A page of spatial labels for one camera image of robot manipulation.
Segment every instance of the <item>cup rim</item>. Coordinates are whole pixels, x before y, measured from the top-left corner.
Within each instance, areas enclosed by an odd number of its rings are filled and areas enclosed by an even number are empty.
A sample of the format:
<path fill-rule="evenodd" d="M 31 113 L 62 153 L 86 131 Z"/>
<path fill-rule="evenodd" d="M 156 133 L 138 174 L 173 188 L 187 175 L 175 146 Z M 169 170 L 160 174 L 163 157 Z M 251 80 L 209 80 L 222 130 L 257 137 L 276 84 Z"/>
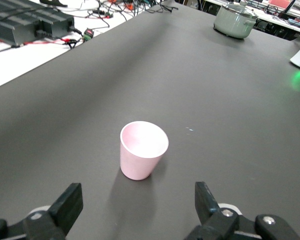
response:
<path fill-rule="evenodd" d="M 126 144 L 124 143 L 124 141 L 123 141 L 123 132 L 124 132 L 124 130 L 125 130 L 129 125 L 132 125 L 132 124 L 135 124 L 135 123 L 143 123 L 143 124 L 146 123 L 146 124 L 150 124 L 150 125 L 155 126 L 156 128 L 159 128 L 159 129 L 162 131 L 163 135 L 164 135 L 165 138 L 166 138 L 166 147 L 162 150 L 162 152 L 161 152 L 160 154 L 156 154 L 156 155 L 154 155 L 154 156 L 152 156 L 152 157 L 144 157 L 144 156 L 135 154 L 134 152 L 132 152 L 132 151 L 127 147 L 127 145 L 126 145 Z M 158 125 L 156 125 L 156 124 L 154 124 L 154 123 L 152 123 L 152 122 L 149 122 L 149 121 L 132 121 L 132 122 L 129 122 L 128 124 L 126 124 L 126 125 L 121 129 L 121 132 L 120 132 L 120 142 L 121 142 L 121 144 L 123 145 L 123 147 L 124 147 L 129 153 L 131 153 L 131 154 L 133 154 L 133 155 L 135 155 L 135 156 L 137 156 L 137 157 L 139 157 L 139 158 L 142 158 L 142 159 L 154 159 L 154 158 L 160 157 L 160 156 L 162 156 L 162 155 L 167 151 L 167 149 L 168 149 L 168 147 L 169 147 L 169 138 L 168 138 L 166 132 L 165 132 L 161 127 L 159 127 Z"/>

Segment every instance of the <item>pot lid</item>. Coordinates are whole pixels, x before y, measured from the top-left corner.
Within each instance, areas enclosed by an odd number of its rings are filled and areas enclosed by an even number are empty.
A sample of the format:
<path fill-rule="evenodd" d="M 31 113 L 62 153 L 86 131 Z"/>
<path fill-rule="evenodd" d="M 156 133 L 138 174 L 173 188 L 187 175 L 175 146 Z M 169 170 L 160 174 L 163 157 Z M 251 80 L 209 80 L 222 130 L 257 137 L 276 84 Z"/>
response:
<path fill-rule="evenodd" d="M 237 5 L 237 4 L 227 4 L 227 5 L 222 5 L 223 8 L 225 8 L 228 11 L 234 12 L 236 14 L 245 16 L 247 18 L 251 19 L 257 19 L 258 15 L 255 14 L 254 11 L 250 10 L 249 8 L 246 8 L 242 5 Z"/>

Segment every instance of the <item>silver bolt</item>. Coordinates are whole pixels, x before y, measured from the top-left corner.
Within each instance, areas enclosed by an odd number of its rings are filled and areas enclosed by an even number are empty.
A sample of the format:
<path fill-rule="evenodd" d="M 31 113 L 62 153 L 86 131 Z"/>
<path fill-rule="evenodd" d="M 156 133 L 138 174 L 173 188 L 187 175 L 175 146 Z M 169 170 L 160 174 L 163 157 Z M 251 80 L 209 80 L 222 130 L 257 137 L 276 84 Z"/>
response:
<path fill-rule="evenodd" d="M 222 210 L 221 213 L 226 217 L 232 217 L 234 215 L 234 213 L 228 209 Z"/>
<path fill-rule="evenodd" d="M 266 222 L 269 225 L 272 225 L 272 224 L 276 223 L 276 221 L 270 216 L 264 216 L 263 221 Z"/>
<path fill-rule="evenodd" d="M 33 214 L 30 218 L 31 218 L 31 220 L 37 220 L 41 217 L 42 217 L 42 214 L 37 212 L 36 214 Z"/>

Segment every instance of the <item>cup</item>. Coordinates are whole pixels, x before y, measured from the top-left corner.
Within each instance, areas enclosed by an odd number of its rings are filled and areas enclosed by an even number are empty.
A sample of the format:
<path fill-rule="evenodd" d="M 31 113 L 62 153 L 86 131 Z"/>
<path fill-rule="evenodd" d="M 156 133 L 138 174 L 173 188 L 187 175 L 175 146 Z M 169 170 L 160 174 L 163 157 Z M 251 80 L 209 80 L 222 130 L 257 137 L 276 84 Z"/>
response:
<path fill-rule="evenodd" d="M 166 133 L 147 121 L 125 125 L 120 133 L 120 141 L 120 168 L 132 180 L 147 178 L 169 146 Z"/>

